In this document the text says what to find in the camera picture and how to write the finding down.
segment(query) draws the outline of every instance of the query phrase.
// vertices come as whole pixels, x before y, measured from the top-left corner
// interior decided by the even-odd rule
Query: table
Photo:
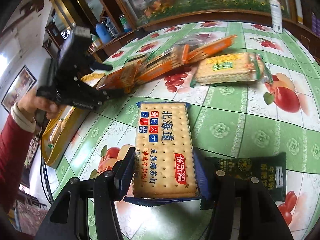
[[[164,78],[137,87],[132,94],[111,100],[87,116],[56,170],[59,185],[52,188],[54,198],[71,177],[89,178],[98,167],[105,145],[134,145],[137,102],[182,101],[191,104],[188,117],[193,145],[206,156],[254,157],[287,152],[287,192],[294,191],[298,197],[289,228],[294,239],[303,239],[320,216],[319,65],[287,30],[277,34],[270,27],[240,22],[166,28],[130,42],[106,63],[116,71],[128,56],[152,50],[158,55],[191,33],[202,34],[211,41],[236,34],[235,43],[224,52],[260,53],[275,75],[275,84],[287,89],[279,89],[279,98],[267,105],[263,95],[268,89],[263,83],[190,88],[194,68],[185,68],[188,75],[176,92],[167,89]],[[92,201],[88,200],[88,220],[90,238],[95,240]],[[198,200],[152,208],[124,202],[116,206],[124,239],[133,240],[202,239],[211,216],[211,210],[199,209]],[[238,206],[232,239],[237,239],[239,210]]]

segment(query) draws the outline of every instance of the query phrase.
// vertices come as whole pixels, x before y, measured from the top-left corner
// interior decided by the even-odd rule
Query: dark green snack package
[[[286,194],[286,153],[271,157],[219,159],[206,157],[206,161],[226,175],[250,180],[257,177],[274,201],[284,201]]]

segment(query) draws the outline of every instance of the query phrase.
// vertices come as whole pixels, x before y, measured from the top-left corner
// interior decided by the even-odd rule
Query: water bottle
[[[107,31],[107,27],[104,24],[98,23],[96,25],[96,32],[104,44],[107,44],[112,40],[110,34]]]

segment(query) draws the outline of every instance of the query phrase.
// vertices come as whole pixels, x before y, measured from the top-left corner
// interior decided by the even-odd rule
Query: plastic wrapper
[[[130,93],[134,87],[134,78],[137,74],[138,67],[138,64],[129,64],[103,77],[97,85],[97,90],[124,89],[124,93]]]
[[[210,57],[227,47],[233,44],[233,40],[237,37],[237,35],[230,35],[228,37],[219,39],[217,41],[210,42],[205,44],[193,51],[188,53],[188,63],[195,63],[200,60],[203,60],[207,57]]]
[[[225,82],[272,82],[270,70],[257,53],[237,53],[207,58],[194,76],[201,85]]]
[[[140,103],[135,147],[135,197],[199,195],[185,103]]]
[[[139,74],[135,78],[135,84],[144,84],[183,65],[187,55],[187,45],[174,46],[153,59],[148,60],[139,68]]]
[[[254,158],[220,159],[206,157],[208,167],[214,165],[226,175],[250,180],[256,177],[262,182],[274,201],[284,201],[286,195],[286,153]]]
[[[150,52],[150,53],[146,53],[146,54],[142,54],[142,55],[137,55],[135,57],[131,57],[128,58],[125,62],[124,62],[124,67],[128,67],[128,66],[132,66],[132,65],[137,65],[138,68],[141,66],[141,64],[143,64],[144,62],[148,61],[150,59],[150,57],[152,57],[152,55],[154,55],[154,51]]]
[[[99,82],[99,80],[105,76],[105,74],[103,73],[91,73],[88,75],[85,75],[81,78],[81,81],[86,83],[87,85],[91,86],[91,87],[95,87],[95,85],[97,85],[97,83]]]
[[[173,44],[173,47],[178,46],[178,45],[189,45],[189,51],[193,51],[195,49],[198,49],[201,46],[204,46],[208,42],[210,42],[210,35],[209,34],[193,33],[193,34],[187,35],[184,38],[175,42]]]
[[[63,118],[59,119],[58,123],[53,128],[51,135],[49,136],[48,146],[50,148],[54,147],[58,137],[60,136],[61,131],[63,130],[63,127],[62,127],[63,120],[64,120]]]

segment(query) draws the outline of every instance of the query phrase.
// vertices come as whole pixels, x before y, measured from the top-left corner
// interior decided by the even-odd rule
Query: red logo
[[[148,125],[148,118],[141,118],[140,119],[140,124],[142,124],[142,125]]]
[[[150,125],[149,133],[158,133],[158,126]]]
[[[179,184],[187,184],[186,179],[186,166],[184,162],[184,156],[181,153],[174,154],[176,159],[176,181]]]

